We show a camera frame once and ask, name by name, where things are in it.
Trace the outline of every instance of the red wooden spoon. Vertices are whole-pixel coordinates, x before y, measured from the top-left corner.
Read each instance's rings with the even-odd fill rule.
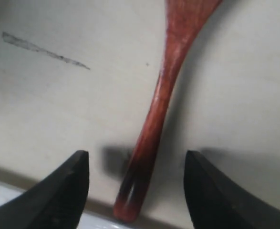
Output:
[[[141,134],[114,204],[114,216],[134,221],[144,202],[154,169],[169,100],[185,56],[198,32],[222,0],[166,0],[163,63]]]

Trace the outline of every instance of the white countertop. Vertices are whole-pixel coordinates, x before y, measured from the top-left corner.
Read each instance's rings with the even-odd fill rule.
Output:
[[[90,70],[4,42],[3,32]],[[163,0],[0,0],[0,170],[39,181],[88,150],[89,199],[111,206],[164,32]],[[184,155],[205,147],[280,208],[280,0],[225,0],[200,33],[175,88],[144,217],[192,227]]]

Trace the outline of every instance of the spoon handle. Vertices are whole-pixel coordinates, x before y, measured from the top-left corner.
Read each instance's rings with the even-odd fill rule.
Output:
[[[154,170],[170,97],[190,45],[221,0],[166,0],[166,41],[155,93],[127,173],[114,204],[114,216],[134,221]]]

